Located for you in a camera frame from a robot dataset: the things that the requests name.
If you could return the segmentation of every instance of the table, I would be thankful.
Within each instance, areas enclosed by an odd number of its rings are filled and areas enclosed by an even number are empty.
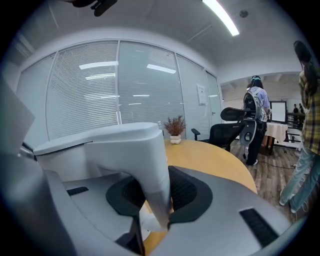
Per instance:
[[[280,143],[283,142],[286,139],[287,130],[288,130],[287,124],[267,122],[266,132],[262,142],[264,144],[264,142],[266,141],[265,148],[261,148],[260,153],[264,155],[272,155],[272,151],[275,145],[275,139]]]
[[[170,140],[165,140],[164,144],[169,166],[189,168],[232,180],[257,194],[254,179],[247,167],[228,151],[195,140],[182,140],[178,145],[172,145]],[[151,232],[143,242],[145,254],[148,255],[165,235],[166,232]]]

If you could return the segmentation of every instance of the curved desk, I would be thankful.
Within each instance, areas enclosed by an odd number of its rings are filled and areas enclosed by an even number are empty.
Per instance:
[[[178,145],[165,140],[164,144],[169,166],[184,167],[232,180],[257,194],[256,184],[247,167],[228,151],[195,140],[182,140]],[[145,255],[152,252],[165,235],[166,232],[151,232],[143,242]]]

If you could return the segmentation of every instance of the white pot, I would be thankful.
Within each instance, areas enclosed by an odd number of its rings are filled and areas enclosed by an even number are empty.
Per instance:
[[[181,142],[181,134],[178,136],[170,136],[171,144],[180,144]]]

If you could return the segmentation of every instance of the office chair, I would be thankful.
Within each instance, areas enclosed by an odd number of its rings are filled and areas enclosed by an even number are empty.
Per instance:
[[[230,152],[230,144],[245,128],[246,122],[243,122],[244,116],[249,109],[236,109],[227,107],[222,110],[220,116],[225,121],[237,121],[237,123],[218,123],[211,127],[209,139],[200,140],[201,142],[209,143]],[[198,140],[200,132],[195,128],[191,131],[194,133],[194,140]]]

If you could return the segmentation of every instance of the wooden floor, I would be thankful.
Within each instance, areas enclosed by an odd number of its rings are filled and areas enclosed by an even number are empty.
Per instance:
[[[244,146],[241,145],[239,141],[235,140],[232,142],[230,152],[246,164],[246,160],[243,158]],[[280,191],[286,186],[293,171],[295,170],[293,165],[297,164],[299,154],[300,153],[297,150],[275,146],[273,148],[273,155],[265,156],[259,153],[257,165],[246,165],[254,179],[258,195],[283,212],[292,223],[294,223],[296,219],[300,219],[302,216],[305,216],[307,213],[300,208],[296,214],[293,214],[290,212],[288,204],[285,206],[281,206],[279,204],[279,199]],[[320,186],[318,183],[308,199],[307,204],[309,209],[304,205],[303,208],[305,210],[310,210],[312,208],[319,191]]]

